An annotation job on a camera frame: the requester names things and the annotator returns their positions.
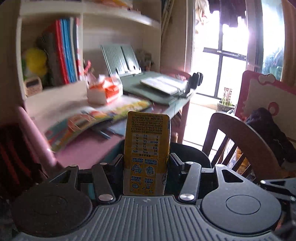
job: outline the black circular disc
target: black circular disc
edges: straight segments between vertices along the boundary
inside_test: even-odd
[[[16,199],[12,217],[17,228],[39,237],[68,234],[91,214],[90,199],[68,184],[45,183]]]
[[[273,195],[245,182],[218,187],[204,197],[201,209],[216,227],[236,234],[269,230],[281,215],[281,205]]]

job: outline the plant pot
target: plant pot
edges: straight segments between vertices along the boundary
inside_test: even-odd
[[[232,105],[232,106],[226,106],[226,105],[223,105],[221,101],[219,101],[217,103],[217,110],[218,111],[223,111],[223,112],[228,112],[230,110],[234,110],[235,106]]]

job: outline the wooden desk leg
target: wooden desk leg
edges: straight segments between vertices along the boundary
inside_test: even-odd
[[[182,109],[182,117],[181,117],[180,128],[178,130],[178,141],[177,141],[179,144],[183,143],[189,104],[190,104],[190,100],[186,103],[186,105],[183,106],[183,109]]]

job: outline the pink desk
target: pink desk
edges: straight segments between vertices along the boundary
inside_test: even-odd
[[[163,113],[173,118],[183,108],[181,125],[178,130],[181,143],[191,97],[192,95],[187,99],[179,99],[170,106],[155,105],[152,111],[152,113]],[[124,140],[124,137],[112,133],[108,133],[110,139],[105,139],[89,129],[69,143],[64,150],[52,153],[43,134],[40,133],[26,111],[22,107],[18,107],[17,112],[20,126],[29,141],[31,150],[49,175],[72,164],[78,165],[80,169],[91,168],[100,162],[121,140]]]

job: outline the red book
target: red book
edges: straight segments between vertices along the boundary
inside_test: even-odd
[[[65,56],[63,51],[62,34],[60,20],[55,20],[45,32],[54,33],[57,46],[57,56],[60,63],[61,74],[64,80],[64,84],[69,84],[69,76],[66,71]]]

